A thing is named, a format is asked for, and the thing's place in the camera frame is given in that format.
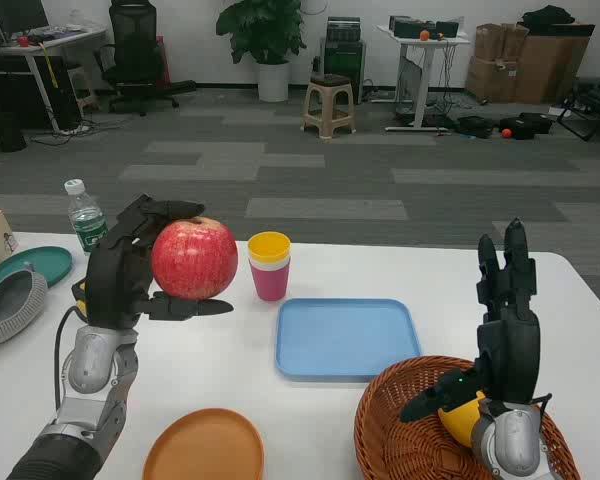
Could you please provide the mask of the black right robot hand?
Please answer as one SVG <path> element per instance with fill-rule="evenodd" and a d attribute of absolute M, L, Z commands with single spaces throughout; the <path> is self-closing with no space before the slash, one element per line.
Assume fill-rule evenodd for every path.
<path fill-rule="evenodd" d="M 476 290 L 486 313 L 477 328 L 478 357 L 473 367 L 448 371 L 407 402 L 400 413 L 402 422 L 440 409 L 451 411 L 475 399 L 478 392 L 500 402 L 531 402 L 539 376 L 541 333 L 530 307 L 537 294 L 536 264 L 518 218 L 506 228 L 504 259 L 501 266 L 491 237 L 484 234 L 478 243 L 481 279 Z"/>

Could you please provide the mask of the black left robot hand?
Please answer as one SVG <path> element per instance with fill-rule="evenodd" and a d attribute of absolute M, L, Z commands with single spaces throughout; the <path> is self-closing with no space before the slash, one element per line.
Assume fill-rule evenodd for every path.
<path fill-rule="evenodd" d="M 85 322 L 125 330 L 134 328 L 143 314 L 151 320 L 184 321 L 231 312 L 233 306 L 223 300 L 149 294 L 154 280 L 151 253 L 159 234 L 169 224 L 203 212 L 202 204 L 154 200 L 146 194 L 125 207 L 89 255 L 86 277 L 72 286 L 74 298 L 86 306 Z"/>

